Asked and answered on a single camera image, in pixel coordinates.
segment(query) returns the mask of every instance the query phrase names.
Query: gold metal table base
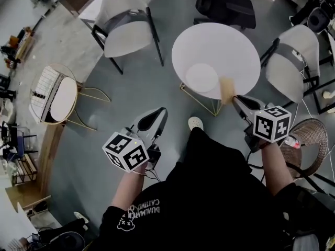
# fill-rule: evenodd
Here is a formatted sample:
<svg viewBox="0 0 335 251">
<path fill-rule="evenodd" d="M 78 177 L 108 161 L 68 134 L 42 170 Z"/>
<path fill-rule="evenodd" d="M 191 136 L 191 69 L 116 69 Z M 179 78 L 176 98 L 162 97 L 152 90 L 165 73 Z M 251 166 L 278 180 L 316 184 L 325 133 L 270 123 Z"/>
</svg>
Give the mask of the gold metal table base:
<svg viewBox="0 0 335 251">
<path fill-rule="evenodd" d="M 191 93 L 189 93 L 187 90 L 185 90 L 186 85 L 181 82 L 179 88 L 184 91 L 186 94 L 188 94 L 191 98 L 193 98 L 196 102 L 198 102 L 201 106 L 203 106 L 206 110 L 208 110 L 213 116 L 217 117 L 220 113 L 220 110 L 222 108 L 221 100 L 220 99 L 210 99 L 211 106 L 213 108 L 213 111 L 208 109 L 203 103 L 201 103 L 197 98 L 195 98 Z"/>
<path fill-rule="evenodd" d="M 85 94 L 83 93 L 82 91 L 85 91 L 85 90 L 95 90 L 95 91 L 98 91 L 100 92 L 101 94 L 103 94 L 105 96 L 105 98 L 98 98 L 98 97 L 95 97 L 95 96 L 91 96 L 91 95 L 88 95 L 88 94 Z M 105 102 L 111 102 L 111 99 L 108 98 L 108 96 L 103 92 L 101 91 L 100 89 L 98 88 L 95 88 L 95 87 L 85 87 L 85 88 L 82 88 L 81 91 L 79 92 L 80 95 L 83 95 L 83 96 L 86 96 L 86 97 L 90 97 L 90 98 L 94 98 L 94 99 L 98 99 L 98 100 L 102 100 L 102 101 L 105 101 Z M 71 123 L 75 123 L 77 124 L 78 126 L 81 126 L 81 127 L 85 127 L 87 129 L 90 129 L 90 130 L 93 130 L 93 131 L 96 131 L 96 129 L 94 128 L 90 128 L 89 126 L 87 126 L 79 117 L 78 113 L 76 110 L 73 110 L 72 113 L 75 113 L 76 115 L 76 118 L 79 122 L 77 121 L 72 121 L 70 119 L 67 119 L 67 121 L 71 122 Z"/>
</svg>

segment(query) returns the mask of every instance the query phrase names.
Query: hand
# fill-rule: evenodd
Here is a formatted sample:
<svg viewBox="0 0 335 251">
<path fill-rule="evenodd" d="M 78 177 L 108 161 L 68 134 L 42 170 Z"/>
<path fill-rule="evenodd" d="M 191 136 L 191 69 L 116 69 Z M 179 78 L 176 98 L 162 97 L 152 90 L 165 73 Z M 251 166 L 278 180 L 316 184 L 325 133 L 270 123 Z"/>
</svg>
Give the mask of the hand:
<svg viewBox="0 0 335 251">
<path fill-rule="evenodd" d="M 136 168 L 134 171 L 136 171 L 137 173 L 140 173 L 140 174 L 145 174 L 147 165 L 148 165 L 148 162 L 145 162 L 144 164 L 142 164 L 138 168 Z"/>
</svg>

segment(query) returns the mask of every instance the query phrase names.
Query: white chair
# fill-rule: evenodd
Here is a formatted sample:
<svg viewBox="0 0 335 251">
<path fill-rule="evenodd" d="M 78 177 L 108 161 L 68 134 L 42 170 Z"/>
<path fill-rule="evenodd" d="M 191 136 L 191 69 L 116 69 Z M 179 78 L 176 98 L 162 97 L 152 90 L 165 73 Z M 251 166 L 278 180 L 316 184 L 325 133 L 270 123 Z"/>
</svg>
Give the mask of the white chair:
<svg viewBox="0 0 335 251">
<path fill-rule="evenodd" d="M 296 52 L 300 54 L 299 58 L 294 54 Z M 291 100 L 284 107 L 300 103 L 319 85 L 319 41 L 316 35 L 304 25 L 287 30 L 261 57 L 261 67 L 266 69 L 267 80 Z M 310 83 L 311 88 L 304 92 L 305 83 Z"/>
<path fill-rule="evenodd" d="M 99 33 L 106 37 L 105 42 Z M 140 50 L 152 41 L 164 65 L 150 8 L 143 0 L 103 0 L 92 35 L 120 74 L 123 72 L 113 58 Z"/>
</svg>

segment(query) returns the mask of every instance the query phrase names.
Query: white wall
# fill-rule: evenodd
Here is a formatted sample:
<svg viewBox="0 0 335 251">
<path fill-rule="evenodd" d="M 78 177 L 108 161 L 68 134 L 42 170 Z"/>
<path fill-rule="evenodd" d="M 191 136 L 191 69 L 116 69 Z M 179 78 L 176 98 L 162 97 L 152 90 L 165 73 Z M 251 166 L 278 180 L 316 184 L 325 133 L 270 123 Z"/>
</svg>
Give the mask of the white wall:
<svg viewBox="0 0 335 251">
<path fill-rule="evenodd" d="M 30 0 L 6 0 L 0 7 L 0 45 L 6 44 L 11 35 L 17 36 L 23 27 L 33 27 L 40 17 Z M 2 57 L 0 74 L 8 75 L 8 72 Z"/>
</svg>

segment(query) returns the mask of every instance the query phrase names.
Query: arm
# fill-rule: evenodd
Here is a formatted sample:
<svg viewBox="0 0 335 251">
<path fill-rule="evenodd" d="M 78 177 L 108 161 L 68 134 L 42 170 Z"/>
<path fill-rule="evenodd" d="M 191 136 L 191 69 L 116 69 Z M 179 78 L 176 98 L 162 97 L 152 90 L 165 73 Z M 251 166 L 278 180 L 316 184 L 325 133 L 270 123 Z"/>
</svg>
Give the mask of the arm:
<svg viewBox="0 0 335 251">
<path fill-rule="evenodd" d="M 121 208 L 125 211 L 131 206 L 137 195 L 142 191 L 146 166 L 147 163 L 144 163 L 136 169 L 136 172 L 142 175 L 134 172 L 124 174 L 111 202 L 111 206 Z"/>
<path fill-rule="evenodd" d="M 281 189 L 293 182 L 278 144 L 272 143 L 263 148 L 262 160 L 266 187 L 272 195 L 276 195 Z"/>
</svg>

